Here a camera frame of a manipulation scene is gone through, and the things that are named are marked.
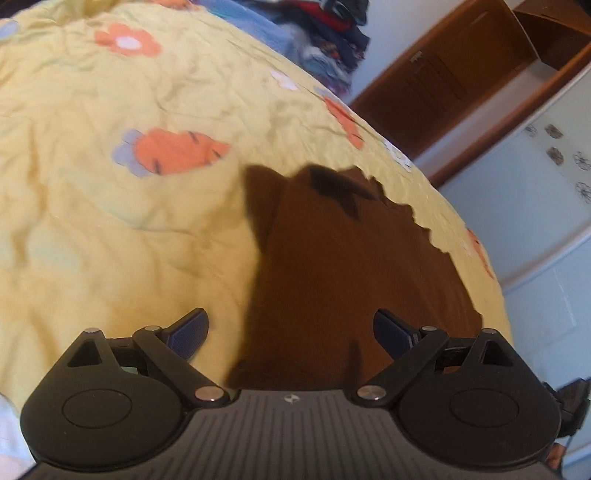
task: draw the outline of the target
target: metal screw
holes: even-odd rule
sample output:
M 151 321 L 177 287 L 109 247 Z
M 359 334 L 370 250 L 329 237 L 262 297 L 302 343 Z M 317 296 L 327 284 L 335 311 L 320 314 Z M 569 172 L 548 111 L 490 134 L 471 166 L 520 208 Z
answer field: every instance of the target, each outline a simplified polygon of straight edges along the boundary
M 378 385 L 364 385 L 357 390 L 357 395 L 365 400 L 381 400 L 386 396 L 386 391 Z
M 201 387 L 195 391 L 195 397 L 202 401 L 216 401 L 222 398 L 224 394 L 224 390 L 216 385 Z

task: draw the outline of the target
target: pile of clothes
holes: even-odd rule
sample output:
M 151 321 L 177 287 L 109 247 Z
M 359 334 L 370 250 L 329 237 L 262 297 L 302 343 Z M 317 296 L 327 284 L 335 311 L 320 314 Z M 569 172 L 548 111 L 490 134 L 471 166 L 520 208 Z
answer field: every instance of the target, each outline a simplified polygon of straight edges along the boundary
M 369 0 L 199 0 L 211 13 L 299 65 L 335 95 L 365 57 Z

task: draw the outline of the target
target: logo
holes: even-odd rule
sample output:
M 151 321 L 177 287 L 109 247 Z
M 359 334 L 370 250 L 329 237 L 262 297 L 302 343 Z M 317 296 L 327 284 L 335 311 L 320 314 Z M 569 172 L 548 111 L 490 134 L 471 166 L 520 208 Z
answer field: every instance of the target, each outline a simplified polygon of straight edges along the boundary
M 293 405 L 294 403 L 298 403 L 301 398 L 294 393 L 290 393 L 289 395 L 283 397 L 283 400 L 285 400 L 288 404 Z

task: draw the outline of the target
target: floral bedspread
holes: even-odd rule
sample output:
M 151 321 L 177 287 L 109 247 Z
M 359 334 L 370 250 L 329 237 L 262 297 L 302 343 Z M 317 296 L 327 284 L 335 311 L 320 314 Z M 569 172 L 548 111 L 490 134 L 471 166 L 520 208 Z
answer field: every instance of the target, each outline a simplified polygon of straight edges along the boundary
M 259 253 L 242 172 L 359 166 L 511 335 L 464 223 L 391 144 L 266 46 L 182 0 L 48 0 L 0 24 L 0 392 L 21 406 L 79 332 L 199 306 L 223 383 Z

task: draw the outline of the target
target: white wall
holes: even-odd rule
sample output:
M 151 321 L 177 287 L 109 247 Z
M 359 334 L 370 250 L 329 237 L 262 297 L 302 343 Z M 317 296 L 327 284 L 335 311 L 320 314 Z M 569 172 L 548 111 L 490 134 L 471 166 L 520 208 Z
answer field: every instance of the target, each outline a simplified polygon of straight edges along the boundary
M 544 116 L 589 158 L 591 73 Z M 567 156 L 565 164 L 568 161 L 572 160 Z M 520 270 L 530 258 L 543 258 L 544 251 L 591 225 L 589 205 L 561 172 L 565 171 L 520 134 L 481 157 L 441 192 L 480 236 L 493 267 L 503 276 Z M 540 379 L 554 387 L 591 377 L 590 293 L 591 236 L 525 284 L 505 292 L 517 351 Z M 591 417 L 574 438 L 570 457 L 582 460 L 565 470 L 565 478 L 587 480 Z
M 575 189 L 524 134 L 481 157 L 441 193 L 480 237 L 501 281 L 591 221 Z
M 368 24 L 362 28 L 372 41 L 366 59 L 353 75 L 352 101 L 405 50 L 432 29 L 463 0 L 371 0 Z M 505 0 L 515 7 L 522 0 Z
M 515 105 L 529 97 L 531 92 L 541 88 L 555 74 L 556 70 L 552 67 L 548 67 L 541 60 L 536 60 L 417 158 L 414 158 L 414 164 L 427 178 L 435 175 L 472 145 L 483 132 L 503 122 L 505 117 L 515 110 Z

